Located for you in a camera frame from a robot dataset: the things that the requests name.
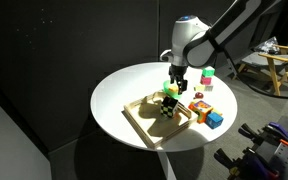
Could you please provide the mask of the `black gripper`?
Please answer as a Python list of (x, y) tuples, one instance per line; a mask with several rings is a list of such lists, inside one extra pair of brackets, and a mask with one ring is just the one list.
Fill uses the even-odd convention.
[(181, 95), (184, 91), (187, 90), (187, 80), (184, 79), (186, 71), (186, 66), (171, 65), (169, 67), (170, 83), (173, 84), (175, 80), (178, 81), (179, 95)]

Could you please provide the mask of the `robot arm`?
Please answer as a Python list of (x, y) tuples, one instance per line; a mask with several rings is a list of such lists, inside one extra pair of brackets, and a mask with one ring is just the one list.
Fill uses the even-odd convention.
[(211, 64), (218, 52), (225, 52), (226, 44), (256, 18), (281, 0), (234, 0), (225, 13), (212, 25), (206, 25), (195, 15), (182, 16), (175, 21), (172, 47), (160, 55), (170, 62), (170, 82), (176, 83), (178, 95), (187, 90), (184, 75), (188, 67)]

